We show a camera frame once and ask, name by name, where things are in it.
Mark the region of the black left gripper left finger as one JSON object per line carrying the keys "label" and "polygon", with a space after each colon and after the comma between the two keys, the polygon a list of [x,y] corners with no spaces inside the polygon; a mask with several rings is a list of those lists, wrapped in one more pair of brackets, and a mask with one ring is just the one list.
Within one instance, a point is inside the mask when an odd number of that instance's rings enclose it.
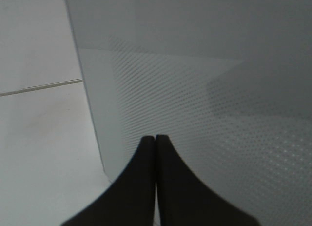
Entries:
{"label": "black left gripper left finger", "polygon": [[144,136],[117,179],[65,226],[151,226],[155,210],[155,138]]}

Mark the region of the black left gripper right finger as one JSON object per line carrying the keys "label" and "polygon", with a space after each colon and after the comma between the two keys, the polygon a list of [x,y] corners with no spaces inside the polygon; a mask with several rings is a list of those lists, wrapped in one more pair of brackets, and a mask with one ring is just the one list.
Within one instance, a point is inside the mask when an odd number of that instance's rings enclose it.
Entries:
{"label": "black left gripper right finger", "polygon": [[169,136],[156,136],[156,187],[162,226],[258,226],[259,221],[209,189]]}

